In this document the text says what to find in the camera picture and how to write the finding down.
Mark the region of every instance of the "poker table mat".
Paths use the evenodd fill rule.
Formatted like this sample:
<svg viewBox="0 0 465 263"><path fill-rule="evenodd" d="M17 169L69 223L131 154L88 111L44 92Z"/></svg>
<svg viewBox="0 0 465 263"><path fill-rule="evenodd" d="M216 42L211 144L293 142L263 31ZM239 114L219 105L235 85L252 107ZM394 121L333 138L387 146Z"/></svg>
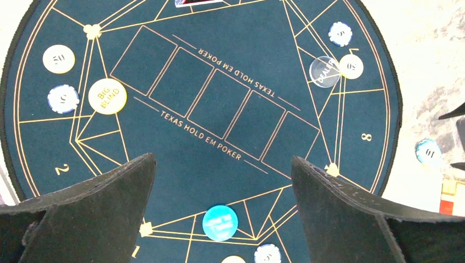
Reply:
<svg viewBox="0 0 465 263"><path fill-rule="evenodd" d="M345 47L328 37L337 21L353 33ZM57 44L75 55L67 73L44 67L45 50ZM363 61L359 78L341 77L326 89L311 81L315 58L347 54ZM104 78L126 88L117 114L95 112L86 97ZM47 103L62 84L80 97L66 114ZM172 0L34 1L1 88L3 152L21 200L156 155L133 262L221 262L229 255L254 262L262 244L276 245L282 262L309 262L291 157L380 195L401 118L391 58L354 0L225 0L187 8ZM239 218L225 242L202 229L203 215L217 204Z"/></svg>

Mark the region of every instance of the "black mat edge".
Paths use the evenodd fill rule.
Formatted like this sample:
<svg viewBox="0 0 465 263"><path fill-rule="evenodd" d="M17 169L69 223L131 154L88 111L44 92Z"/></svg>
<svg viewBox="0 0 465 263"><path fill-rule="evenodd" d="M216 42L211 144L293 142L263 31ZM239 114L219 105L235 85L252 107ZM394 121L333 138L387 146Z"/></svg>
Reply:
<svg viewBox="0 0 465 263"><path fill-rule="evenodd" d="M5 115L4 115L5 99L6 99L6 93L7 93L8 75L10 73L13 55L15 54L16 48L18 47L19 39L22 35L22 32L26 28L26 25L31 19L31 16L36 10L36 7L38 6L39 2L40 0L33 0L31 5L27 9L26 13L22 17L21 21L19 22L18 28L16 29L16 32L14 33L13 39L8 48L7 56L5 57L5 63L3 64L2 78L0 80L0 142L2 143L3 158L5 159L5 164L7 166L8 176L10 177L10 180L12 181L12 185L14 187L14 190L16 191L16 195L18 196L18 199L20 202L26 199L26 195L24 194L24 191L22 190L22 187L19 184L18 176L13 167L13 162L12 162L12 158L10 156L10 151L8 147L7 133L5 130Z"/></svg>
<svg viewBox="0 0 465 263"><path fill-rule="evenodd" d="M399 132L400 132L400 127L402 127L402 109L404 108L402 104L402 94L400 92L400 84L399 84L399 78L397 77L397 72L394 67L394 62L392 60L391 54L389 53L388 47L386 45L386 42L384 41L383 35L381 34L381 31L378 28L378 25L376 25L375 20L371 16L370 12L368 9L363 5L361 0L354 0L355 3L362 9L362 11L365 13L365 16L368 18L368 21L370 22L371 26L373 27L376 36L378 37L379 41L381 42L381 46L383 47L384 52L386 53L389 67L391 68L391 72L394 77L394 84L396 85L396 91L397 91L397 103L399 105L399 112L398 112L398 119L396 123L396 129L395 129L395 134L394 134L394 143L393 143L393 148L392 148L392 154L390 155L390 160L388 163L388 169L386 170L386 177L384 178L383 184L381 184L381 188L379 189L379 192L376 195L382 196L384 193L384 190L386 189L386 186L389 181L389 176L391 174L392 166L394 164L394 157L397 151L397 144L399 142Z"/></svg>

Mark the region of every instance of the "marble surface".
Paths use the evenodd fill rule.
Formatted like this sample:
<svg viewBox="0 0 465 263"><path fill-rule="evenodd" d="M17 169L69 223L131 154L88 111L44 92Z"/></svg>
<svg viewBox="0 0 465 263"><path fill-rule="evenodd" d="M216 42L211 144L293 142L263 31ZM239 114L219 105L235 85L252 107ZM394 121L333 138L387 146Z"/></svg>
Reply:
<svg viewBox="0 0 465 263"><path fill-rule="evenodd" d="M2 67L17 25L31 2L0 2ZM455 126L457 118L437 120L465 101L465 93L460 92L465 81L465 0L362 2L386 41L404 104L394 165L383 197L438 211L442 179L465 179L465 172L449 166L465 161ZM425 138L436 140L442 147L442 166L428 168L416 159L415 146ZM6 172L2 158L0 168ZM0 180L0 193L5 191L5 183ZM3 199L13 202L5 195Z"/></svg>

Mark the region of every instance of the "poker chip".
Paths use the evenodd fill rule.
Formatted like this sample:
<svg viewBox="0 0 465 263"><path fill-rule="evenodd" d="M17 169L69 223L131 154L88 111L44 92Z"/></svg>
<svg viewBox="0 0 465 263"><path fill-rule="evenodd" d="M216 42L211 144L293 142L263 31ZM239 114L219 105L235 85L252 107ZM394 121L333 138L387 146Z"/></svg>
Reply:
<svg viewBox="0 0 465 263"><path fill-rule="evenodd" d="M52 111L65 114L77 108L79 95L69 85L59 85L50 90L47 96L48 106Z"/></svg>
<svg viewBox="0 0 465 263"><path fill-rule="evenodd" d="M228 256L221 263L246 263L246 261L240 256Z"/></svg>
<svg viewBox="0 0 465 263"><path fill-rule="evenodd" d="M416 155L418 160L427 165L441 165L442 150L439 145L432 139L425 139L419 142L416 146Z"/></svg>
<svg viewBox="0 0 465 263"><path fill-rule="evenodd" d="M341 78L338 62L329 56L316 58L310 64L309 74L311 81L320 88L330 88Z"/></svg>
<svg viewBox="0 0 465 263"><path fill-rule="evenodd" d="M255 263L281 263L281 252L273 244L261 245L254 254Z"/></svg>
<svg viewBox="0 0 465 263"><path fill-rule="evenodd" d="M363 61L354 54L347 54L339 61L342 76L348 79L360 77L364 70Z"/></svg>
<svg viewBox="0 0 465 263"><path fill-rule="evenodd" d="M335 22L328 33L330 41L339 47L344 47L352 40L352 29L345 23Z"/></svg>
<svg viewBox="0 0 465 263"><path fill-rule="evenodd" d="M216 205L203 217L202 227L208 238L214 241L226 241L237 231L237 215L230 207Z"/></svg>
<svg viewBox="0 0 465 263"><path fill-rule="evenodd" d="M48 71L55 74L64 74L74 67L76 58L69 47L53 45L45 50L42 62Z"/></svg>
<svg viewBox="0 0 465 263"><path fill-rule="evenodd" d="M126 88L119 81L104 78L89 89L89 103L100 114L116 114L124 108L128 99Z"/></svg>

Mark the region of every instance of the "black object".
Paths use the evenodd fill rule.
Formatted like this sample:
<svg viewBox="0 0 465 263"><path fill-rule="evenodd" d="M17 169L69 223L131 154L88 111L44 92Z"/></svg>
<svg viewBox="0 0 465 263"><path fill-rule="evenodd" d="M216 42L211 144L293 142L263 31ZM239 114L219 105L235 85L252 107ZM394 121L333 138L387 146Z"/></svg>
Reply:
<svg viewBox="0 0 465 263"><path fill-rule="evenodd" d="M452 163L452 167L465 171L465 163Z"/></svg>
<svg viewBox="0 0 465 263"><path fill-rule="evenodd" d="M312 263L465 259L465 218L388 201L299 157L292 181Z"/></svg>
<svg viewBox="0 0 465 263"><path fill-rule="evenodd" d="M129 262L155 178L142 155L61 191L0 207L0 262Z"/></svg>
<svg viewBox="0 0 465 263"><path fill-rule="evenodd" d="M444 114L442 116L439 116L439 119L448 119L448 118L458 117L458 116L462 116L462 115L465 115L465 103L460 105L455 110L453 110L453 111L451 111L449 113L446 113L446 114Z"/></svg>
<svg viewBox="0 0 465 263"><path fill-rule="evenodd" d="M457 130L458 136L460 137L460 142L462 142L462 147L465 150L465 118L457 120Z"/></svg>

